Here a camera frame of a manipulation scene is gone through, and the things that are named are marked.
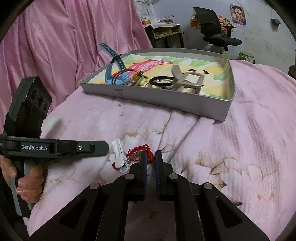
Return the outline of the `person's left hand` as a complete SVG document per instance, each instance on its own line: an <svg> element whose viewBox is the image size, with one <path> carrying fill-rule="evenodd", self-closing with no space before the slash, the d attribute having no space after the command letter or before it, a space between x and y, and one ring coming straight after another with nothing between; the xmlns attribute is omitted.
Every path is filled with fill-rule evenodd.
<svg viewBox="0 0 296 241"><path fill-rule="evenodd" d="M1 171L9 187L11 178L16 178L17 170L10 159L1 156ZM16 193L26 202L37 203L43 192L43 166L35 165L31 168L30 174L18 180Z"/></svg>

